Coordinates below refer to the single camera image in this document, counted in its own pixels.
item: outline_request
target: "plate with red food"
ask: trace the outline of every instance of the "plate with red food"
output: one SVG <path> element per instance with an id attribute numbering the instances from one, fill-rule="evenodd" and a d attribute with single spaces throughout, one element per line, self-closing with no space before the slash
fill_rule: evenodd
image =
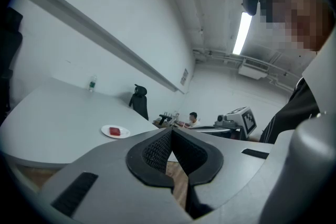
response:
<path id="1" fill-rule="evenodd" d="M 116 125 L 104 125 L 101 128 L 101 132 L 108 137 L 117 139 L 126 138 L 131 135 L 131 132 L 129 130 Z"/>

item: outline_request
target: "desk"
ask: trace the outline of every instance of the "desk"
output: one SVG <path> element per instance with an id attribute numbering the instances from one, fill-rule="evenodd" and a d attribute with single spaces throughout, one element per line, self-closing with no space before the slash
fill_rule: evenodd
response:
<path id="1" fill-rule="evenodd" d="M 21 165 L 61 168 L 115 141 L 100 131 L 107 124 L 123 126 L 131 136 L 157 130 L 117 98 L 49 79 L 4 121 L 1 151 Z"/>

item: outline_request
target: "white wall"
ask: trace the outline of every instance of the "white wall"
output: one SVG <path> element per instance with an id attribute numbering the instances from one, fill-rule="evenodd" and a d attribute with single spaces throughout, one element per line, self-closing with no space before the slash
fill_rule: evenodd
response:
<path id="1" fill-rule="evenodd" d="M 218 115 L 249 106 L 257 122 L 253 135 L 260 135 L 288 98 L 287 92 L 238 75 L 236 70 L 196 65 L 189 91 L 181 104 L 181 120 L 196 112 L 202 125 L 213 125 Z"/>
<path id="2" fill-rule="evenodd" d="M 125 102 L 130 100 L 135 83 L 146 87 L 150 121 L 179 107 L 184 94 L 147 77 L 31 1 L 12 0 L 10 6 L 23 15 L 19 30 L 23 42 L 11 66 L 13 105 L 50 77 L 85 88 L 96 74 L 97 92 Z"/>
<path id="3" fill-rule="evenodd" d="M 120 40 L 182 92 L 194 57 L 174 0 L 65 0 Z M 189 77 L 180 84 L 184 69 Z"/>

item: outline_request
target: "white plate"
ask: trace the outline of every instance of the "white plate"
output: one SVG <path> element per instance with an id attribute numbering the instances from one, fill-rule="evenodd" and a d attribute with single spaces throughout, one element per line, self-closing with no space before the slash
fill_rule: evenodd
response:
<path id="1" fill-rule="evenodd" d="M 118 128 L 120 130 L 120 135 L 118 135 L 118 136 L 117 135 L 110 135 L 110 130 L 109 130 L 110 127 Z M 124 127 L 116 126 L 116 125 L 104 125 L 101 128 L 101 132 L 108 137 L 117 138 L 117 139 L 126 138 L 126 137 L 129 137 L 131 135 L 131 132 L 129 130 L 127 130 Z"/>

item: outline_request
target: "curved table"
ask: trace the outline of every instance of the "curved table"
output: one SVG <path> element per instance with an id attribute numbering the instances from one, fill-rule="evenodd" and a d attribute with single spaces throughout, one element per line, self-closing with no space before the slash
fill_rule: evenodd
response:
<path id="1" fill-rule="evenodd" d="M 158 129 L 117 98 L 49 79 L 8 115 L 0 127 L 1 151 L 17 164 L 61 168 L 116 141 L 101 133 L 107 124 L 131 136 Z"/>

